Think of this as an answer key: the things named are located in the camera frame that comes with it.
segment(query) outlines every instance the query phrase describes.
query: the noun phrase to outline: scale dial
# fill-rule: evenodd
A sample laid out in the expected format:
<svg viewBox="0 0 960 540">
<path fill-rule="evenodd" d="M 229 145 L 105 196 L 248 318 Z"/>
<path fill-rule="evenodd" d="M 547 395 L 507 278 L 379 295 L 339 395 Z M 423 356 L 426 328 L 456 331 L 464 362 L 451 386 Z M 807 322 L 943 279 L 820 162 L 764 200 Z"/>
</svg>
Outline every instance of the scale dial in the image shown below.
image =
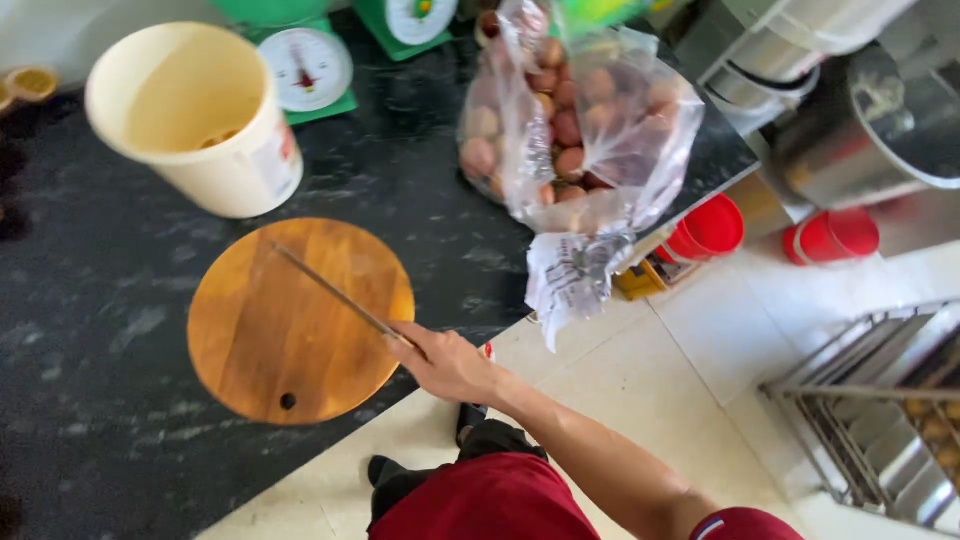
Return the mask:
<svg viewBox="0 0 960 540">
<path fill-rule="evenodd" d="M 387 28 L 405 45 L 423 45 L 446 30 L 457 0 L 386 0 Z"/>
<path fill-rule="evenodd" d="M 264 39 L 257 48 L 274 72 L 277 99 L 291 112 L 309 112 L 336 102 L 353 80 L 353 60 L 340 39 L 294 28 Z"/>
</svg>

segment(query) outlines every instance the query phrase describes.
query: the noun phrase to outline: black marble countertop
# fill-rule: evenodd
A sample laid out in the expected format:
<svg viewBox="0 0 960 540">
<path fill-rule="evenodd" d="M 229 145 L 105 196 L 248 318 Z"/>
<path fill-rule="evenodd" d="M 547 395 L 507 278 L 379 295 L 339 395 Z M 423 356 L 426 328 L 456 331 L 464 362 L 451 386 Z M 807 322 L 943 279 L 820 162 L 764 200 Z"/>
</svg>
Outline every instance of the black marble countertop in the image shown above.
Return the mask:
<svg viewBox="0 0 960 540">
<path fill-rule="evenodd" d="M 472 28 L 393 63 L 352 12 L 331 18 L 360 108 L 295 129 L 303 182 L 255 219 L 209 215 L 111 152 L 77 94 L 0 122 L 0 528 L 13 520 L 35 540 L 190 537 L 416 389 L 398 370 L 351 413 L 303 428 L 250 423 L 206 393 L 187 356 L 190 300 L 214 259 L 258 227 L 322 216 L 370 231 L 406 267 L 418 321 L 477 344 L 529 311 L 533 235 L 458 174 Z M 663 220 L 754 166 L 708 106 Z"/>
</svg>

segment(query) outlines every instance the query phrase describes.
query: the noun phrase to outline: red bucket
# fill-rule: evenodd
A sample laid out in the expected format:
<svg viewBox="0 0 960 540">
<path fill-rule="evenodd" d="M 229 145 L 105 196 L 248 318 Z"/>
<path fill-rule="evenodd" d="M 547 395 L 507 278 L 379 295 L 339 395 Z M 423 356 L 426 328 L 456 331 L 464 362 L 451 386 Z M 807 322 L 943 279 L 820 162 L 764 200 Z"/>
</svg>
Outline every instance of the red bucket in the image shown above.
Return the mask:
<svg viewBox="0 0 960 540">
<path fill-rule="evenodd" d="M 677 224 L 657 248 L 667 262 L 706 262 L 735 250 L 743 241 L 743 215 L 730 197 L 720 193 Z"/>
<path fill-rule="evenodd" d="M 880 232 L 863 208 L 826 211 L 783 233 L 783 251 L 798 266 L 866 257 L 879 246 Z"/>
</svg>

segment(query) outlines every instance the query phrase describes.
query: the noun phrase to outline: knife blade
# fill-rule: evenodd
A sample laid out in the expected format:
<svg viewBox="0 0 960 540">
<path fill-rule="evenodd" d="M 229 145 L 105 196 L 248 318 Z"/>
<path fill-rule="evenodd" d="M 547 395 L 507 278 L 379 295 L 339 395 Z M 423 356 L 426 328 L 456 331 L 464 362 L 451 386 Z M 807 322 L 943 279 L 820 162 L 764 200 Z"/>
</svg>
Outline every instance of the knife blade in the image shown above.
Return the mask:
<svg viewBox="0 0 960 540">
<path fill-rule="evenodd" d="M 367 324 L 369 324 L 370 326 L 376 328 L 376 329 L 379 330 L 381 333 L 384 333 L 384 334 L 386 334 L 386 335 L 389 335 L 389 336 L 392 337 L 393 339 L 398 339 L 398 340 L 402 341 L 403 343 L 406 343 L 406 344 L 409 345 L 410 347 L 414 348 L 414 350 L 416 350 L 418 353 L 420 353 L 421 356 L 426 357 L 426 356 L 423 354 L 423 351 L 420 350 L 420 347 L 418 347 L 418 346 L 415 345 L 413 342 L 411 342 L 409 339 L 407 339 L 406 336 L 401 335 L 401 334 L 397 333 L 394 329 L 388 327 L 388 326 L 387 326 L 386 324 L 384 324 L 380 319 L 377 319 L 372 313 L 370 313 L 369 311 L 363 309 L 362 306 L 360 306 L 359 304 L 357 304 L 356 302 L 354 302 L 352 298 L 350 298 L 349 296 L 347 296 L 346 293 L 344 293 L 343 291 L 341 291 L 340 289 L 338 289 L 336 286 L 334 286 L 333 283 L 328 282 L 323 276 L 321 276 L 320 274 L 318 274 L 316 270 L 314 270 L 313 268 L 310 268 L 310 266 L 309 266 L 307 263 L 305 263 L 305 262 L 303 262 L 302 260 L 300 260 L 299 257 L 297 257 L 296 255 L 294 255 L 294 253 L 291 252 L 290 250 L 288 250 L 285 246 L 283 246 L 283 245 L 280 244 L 279 242 L 276 242 L 275 240 L 271 240 L 270 242 L 271 242 L 271 244 L 273 244 L 274 251 L 276 251 L 277 253 L 281 254 L 281 255 L 282 255 L 284 258 L 286 258 L 291 264 L 293 264 L 294 266 L 296 266 L 298 270 L 300 270 L 302 273 L 306 274 L 306 276 L 307 276 L 308 278 L 310 278 L 311 280 L 313 280 L 313 282 L 315 282 L 315 283 L 318 284 L 319 286 L 321 286 L 321 287 L 323 287 L 324 289 L 326 289 L 326 291 L 329 292 L 330 294 L 332 294 L 337 300 L 339 300 L 339 301 L 342 302 L 343 304 L 347 305 L 347 307 L 353 309 L 353 312 L 356 313 L 357 315 L 359 315 L 361 319 L 363 319 L 364 321 L 367 322 Z"/>
</svg>

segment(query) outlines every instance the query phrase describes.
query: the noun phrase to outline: round wooden cutting board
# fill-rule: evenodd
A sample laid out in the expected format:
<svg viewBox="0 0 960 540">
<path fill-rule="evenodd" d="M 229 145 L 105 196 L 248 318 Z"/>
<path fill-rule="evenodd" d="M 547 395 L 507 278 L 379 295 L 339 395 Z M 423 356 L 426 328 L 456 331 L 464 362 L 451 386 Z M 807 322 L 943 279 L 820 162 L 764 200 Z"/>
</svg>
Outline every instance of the round wooden cutting board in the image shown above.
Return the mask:
<svg viewBox="0 0 960 540">
<path fill-rule="evenodd" d="M 254 231 L 206 272 L 190 306 L 187 341 L 207 390 L 255 421 L 329 420 L 372 396 L 397 363 L 379 331 L 271 241 L 382 321 L 414 320 L 410 279 L 372 234 L 315 218 Z"/>
</svg>

